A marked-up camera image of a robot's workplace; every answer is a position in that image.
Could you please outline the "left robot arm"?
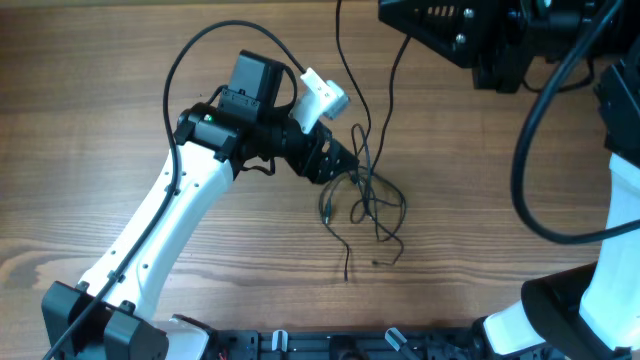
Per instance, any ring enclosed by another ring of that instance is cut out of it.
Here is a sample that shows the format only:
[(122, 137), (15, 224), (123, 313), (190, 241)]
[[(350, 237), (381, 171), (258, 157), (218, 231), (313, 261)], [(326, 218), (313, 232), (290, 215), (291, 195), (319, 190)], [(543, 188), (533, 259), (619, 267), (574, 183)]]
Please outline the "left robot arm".
[(55, 282), (42, 303), (52, 359), (215, 359), (216, 332), (175, 315), (155, 322), (168, 275), (205, 213), (245, 171), (273, 175), (277, 159), (325, 184), (356, 156), (324, 125), (349, 105), (314, 70), (239, 54), (228, 84), (181, 113), (161, 174), (108, 251), (75, 285)]

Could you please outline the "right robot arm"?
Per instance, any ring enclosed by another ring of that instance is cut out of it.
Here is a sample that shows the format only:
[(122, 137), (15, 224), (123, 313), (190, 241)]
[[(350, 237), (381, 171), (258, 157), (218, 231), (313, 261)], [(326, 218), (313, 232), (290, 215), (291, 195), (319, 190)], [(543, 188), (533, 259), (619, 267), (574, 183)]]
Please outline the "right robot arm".
[[(382, 297), (407, 296), (386, 319), (453, 321), (516, 299), (520, 281), (598, 260), (598, 243), (561, 245), (527, 229), (512, 208), (508, 187), (518, 134), (534, 98), (561, 52), (526, 62), (515, 93), (475, 91), (464, 71), (398, 31), (402, 64), (392, 64), (393, 113), (375, 119), (378, 170), (406, 193), (410, 210), (401, 233), (405, 253), (384, 245), (377, 265), (358, 261), (353, 277), (376, 285)], [(586, 91), (562, 94), (534, 139), (528, 162), (531, 212), (556, 231), (592, 230), (604, 222), (609, 156), (604, 128)]]

